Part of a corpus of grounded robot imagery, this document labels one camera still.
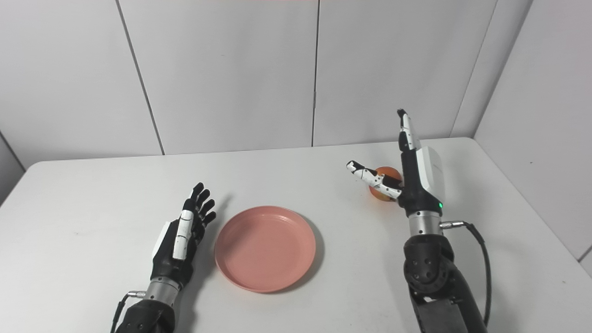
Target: black cable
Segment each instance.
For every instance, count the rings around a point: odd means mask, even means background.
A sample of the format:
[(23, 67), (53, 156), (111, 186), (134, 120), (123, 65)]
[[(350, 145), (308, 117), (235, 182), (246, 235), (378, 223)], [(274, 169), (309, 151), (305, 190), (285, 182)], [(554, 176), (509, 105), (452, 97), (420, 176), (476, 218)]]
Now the black cable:
[(128, 294), (123, 296), (121, 301), (117, 304), (117, 309), (115, 310), (115, 315), (113, 316), (113, 326), (111, 326), (111, 333), (115, 332), (115, 328), (117, 327), (117, 322), (119, 321), (119, 316), (121, 316), (121, 311), (123, 311), (123, 307), (126, 305), (127, 298), (130, 297)]
[(486, 284), (486, 295), (485, 295), (485, 314), (483, 315), (483, 322), (485, 326), (489, 323), (489, 315), (491, 313), (491, 265), (489, 262), (489, 254), (487, 253), (487, 247), (485, 247), (485, 239), (475, 225), (472, 223), (464, 222), (465, 227), (473, 234), (479, 245), (481, 246), (481, 250), (483, 251), (483, 260), (485, 261), (485, 279), (487, 280)]

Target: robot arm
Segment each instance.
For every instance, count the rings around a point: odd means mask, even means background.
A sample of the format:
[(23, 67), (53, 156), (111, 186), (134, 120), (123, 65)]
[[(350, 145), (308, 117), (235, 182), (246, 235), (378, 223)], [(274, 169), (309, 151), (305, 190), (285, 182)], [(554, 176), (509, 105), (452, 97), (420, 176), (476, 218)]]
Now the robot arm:
[(205, 202), (209, 196), (210, 191), (204, 189), (202, 183), (197, 184), (185, 200), (179, 219), (165, 224), (153, 251), (148, 289), (126, 295), (115, 313), (111, 332), (127, 296), (142, 300), (127, 309), (116, 333), (172, 333), (175, 330), (172, 306), (193, 275), (192, 261), (197, 246), (204, 237), (205, 228), (216, 217), (215, 212), (210, 212), (215, 205), (214, 200)]
[[(355, 161), (348, 163), (348, 170), (381, 193), (397, 198), (405, 209), (411, 237), (403, 249), (403, 271), (422, 332), (486, 333), (475, 299), (454, 264), (454, 252), (442, 233), (442, 229), (467, 223), (442, 223), (445, 191), (440, 156), (432, 148), (421, 147), (409, 115), (404, 110), (397, 112), (401, 119), (399, 149), (404, 187)], [(485, 249), (484, 255), (488, 267)]]

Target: orange fruit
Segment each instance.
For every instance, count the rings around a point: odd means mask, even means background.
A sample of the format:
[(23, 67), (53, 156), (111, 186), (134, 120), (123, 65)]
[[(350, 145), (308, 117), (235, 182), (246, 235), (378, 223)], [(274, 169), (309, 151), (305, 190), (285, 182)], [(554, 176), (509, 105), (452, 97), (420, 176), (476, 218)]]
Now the orange fruit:
[[(399, 173), (399, 171), (397, 171), (397, 169), (395, 168), (391, 168), (390, 166), (381, 166), (380, 168), (376, 169), (376, 172), (378, 172), (378, 175), (382, 175), (385, 174), (387, 176), (391, 176), (393, 178), (396, 178), (398, 180), (403, 180), (403, 177), (401, 176), (401, 174)], [(374, 190), (371, 186), (368, 186), (368, 188), (370, 189), (370, 193), (372, 193), (372, 195), (374, 197), (376, 197), (378, 200), (382, 200), (382, 201), (394, 201), (395, 199), (386, 196), (385, 194), (380, 193), (377, 190)]]

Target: pink plate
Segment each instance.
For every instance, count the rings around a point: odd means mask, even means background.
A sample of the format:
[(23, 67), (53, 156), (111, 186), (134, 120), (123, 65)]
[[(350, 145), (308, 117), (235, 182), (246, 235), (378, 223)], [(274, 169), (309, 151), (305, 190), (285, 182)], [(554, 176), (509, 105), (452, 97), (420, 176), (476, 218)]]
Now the pink plate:
[(313, 263), (315, 250), (313, 231), (300, 215), (260, 206), (226, 223), (214, 255), (230, 282), (252, 292), (270, 293), (298, 281)]

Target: white table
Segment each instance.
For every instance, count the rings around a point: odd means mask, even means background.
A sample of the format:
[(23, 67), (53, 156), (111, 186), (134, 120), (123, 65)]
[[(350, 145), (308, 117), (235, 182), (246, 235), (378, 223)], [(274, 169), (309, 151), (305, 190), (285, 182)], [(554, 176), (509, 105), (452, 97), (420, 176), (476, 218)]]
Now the white table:
[[(592, 279), (489, 157), (471, 139), (424, 144), (445, 167), (444, 218), (474, 222), (487, 241), (490, 332), (588, 331)], [(163, 222), (203, 181), (219, 218), (178, 302), (177, 333), (418, 332), (402, 274), (407, 219), (369, 195), (350, 159), (401, 169), (393, 142), (35, 164), (0, 209), (2, 331), (108, 332), (123, 294), (147, 287)], [(229, 218), (267, 204), (303, 215), (318, 240), (311, 274), (278, 294), (235, 287), (212, 255)], [(466, 230), (446, 235), (482, 309), (479, 246)]]

